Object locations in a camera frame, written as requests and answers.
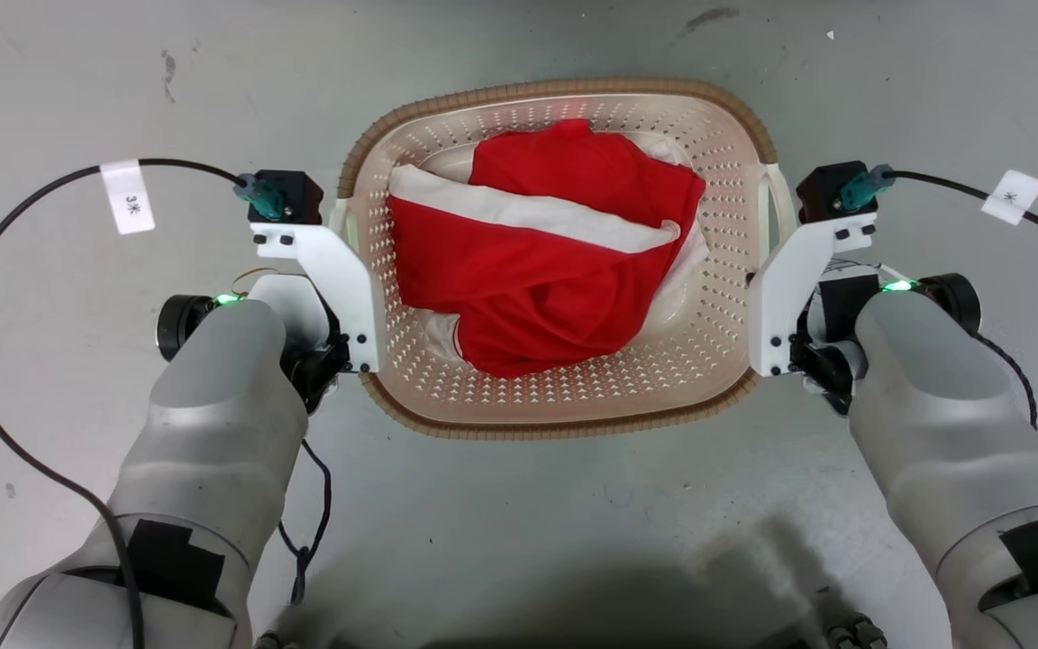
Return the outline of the beige perforated laundry basket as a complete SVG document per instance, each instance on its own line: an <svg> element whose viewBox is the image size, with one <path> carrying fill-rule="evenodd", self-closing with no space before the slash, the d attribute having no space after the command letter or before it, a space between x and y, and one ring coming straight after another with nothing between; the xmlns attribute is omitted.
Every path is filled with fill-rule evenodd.
<svg viewBox="0 0 1038 649"><path fill-rule="evenodd" d="M424 346L419 313L401 304L388 174L411 163L469 173L472 148L511 131L584 119L639 145L667 145L706 183L696 269L611 356L498 379ZM761 119L701 79L544 79L432 97L380 116L343 161L337 197L351 247L386 300L387 364L360 381L380 409L432 438L541 440L700 422L760 381L749 363L747 287L775 242L795 229L794 202Z"/></svg>

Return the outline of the white paper tag printed 3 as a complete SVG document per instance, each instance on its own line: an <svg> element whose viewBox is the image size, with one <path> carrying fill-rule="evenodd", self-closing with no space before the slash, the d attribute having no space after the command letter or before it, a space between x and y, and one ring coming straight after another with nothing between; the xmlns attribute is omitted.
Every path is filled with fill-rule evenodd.
<svg viewBox="0 0 1038 649"><path fill-rule="evenodd" d="M100 165L99 169L118 233L129 235L155 229L155 216L140 161L112 161Z"/></svg>

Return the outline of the white paper tag with star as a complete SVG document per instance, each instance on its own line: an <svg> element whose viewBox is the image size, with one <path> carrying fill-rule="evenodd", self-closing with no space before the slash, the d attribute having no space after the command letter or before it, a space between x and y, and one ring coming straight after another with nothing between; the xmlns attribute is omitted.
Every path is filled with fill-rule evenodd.
<svg viewBox="0 0 1038 649"><path fill-rule="evenodd" d="M1038 178L1010 169L998 181L996 188L985 196L981 211L1010 225L1019 225L1030 217L1038 197Z"/></svg>

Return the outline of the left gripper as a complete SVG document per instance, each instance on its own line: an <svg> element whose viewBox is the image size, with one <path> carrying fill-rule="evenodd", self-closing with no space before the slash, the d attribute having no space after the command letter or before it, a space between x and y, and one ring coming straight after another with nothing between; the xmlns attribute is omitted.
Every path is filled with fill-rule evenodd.
<svg viewBox="0 0 1038 649"><path fill-rule="evenodd" d="M312 280L301 275L260 277L251 288L251 299L275 310L285 327L280 369L312 415L337 386L338 375L351 370L349 337L342 332L338 317Z"/></svg>

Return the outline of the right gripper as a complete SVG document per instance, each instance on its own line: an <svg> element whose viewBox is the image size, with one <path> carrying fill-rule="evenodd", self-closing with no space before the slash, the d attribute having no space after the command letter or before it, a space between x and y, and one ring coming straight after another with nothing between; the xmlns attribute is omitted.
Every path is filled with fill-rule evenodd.
<svg viewBox="0 0 1038 649"><path fill-rule="evenodd" d="M849 414L854 385L868 370L854 326L879 291L876 274L824 275L797 321L790 369L803 374L808 391L823 396L836 415Z"/></svg>

